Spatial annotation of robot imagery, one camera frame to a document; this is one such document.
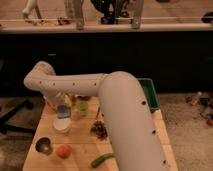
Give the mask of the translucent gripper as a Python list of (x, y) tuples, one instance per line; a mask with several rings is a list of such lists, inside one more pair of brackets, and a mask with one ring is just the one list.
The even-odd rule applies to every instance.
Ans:
[(66, 93), (57, 93), (51, 95), (49, 97), (49, 103), (54, 109), (57, 109), (60, 105), (65, 105), (68, 107), (71, 106), (70, 98)]

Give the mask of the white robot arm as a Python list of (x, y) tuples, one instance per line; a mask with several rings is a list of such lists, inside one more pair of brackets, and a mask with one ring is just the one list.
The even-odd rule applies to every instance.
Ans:
[(24, 85), (53, 103), (62, 93), (96, 96), (119, 171), (169, 171), (144, 90), (132, 74), (59, 76), (40, 61), (25, 76)]

